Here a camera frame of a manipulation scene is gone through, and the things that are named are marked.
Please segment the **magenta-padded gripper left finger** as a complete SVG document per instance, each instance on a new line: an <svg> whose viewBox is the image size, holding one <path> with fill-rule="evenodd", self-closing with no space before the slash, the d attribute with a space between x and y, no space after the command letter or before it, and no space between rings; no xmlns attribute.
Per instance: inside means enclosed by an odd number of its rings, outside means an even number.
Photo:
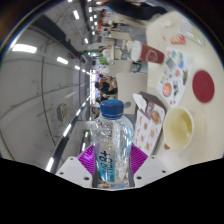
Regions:
<svg viewBox="0 0 224 224"><path fill-rule="evenodd" d="M95 173L95 157L90 146L77 157L70 156L56 175L84 188L91 188Z"/></svg>

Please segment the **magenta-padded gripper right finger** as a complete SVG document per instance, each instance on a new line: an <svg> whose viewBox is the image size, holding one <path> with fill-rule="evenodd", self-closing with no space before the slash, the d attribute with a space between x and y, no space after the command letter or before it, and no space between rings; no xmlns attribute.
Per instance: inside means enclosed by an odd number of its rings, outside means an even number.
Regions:
<svg viewBox="0 0 224 224"><path fill-rule="evenodd" d="M140 188L168 175L167 168L156 156L147 156L136 146L131 148L130 171L134 188Z"/></svg>

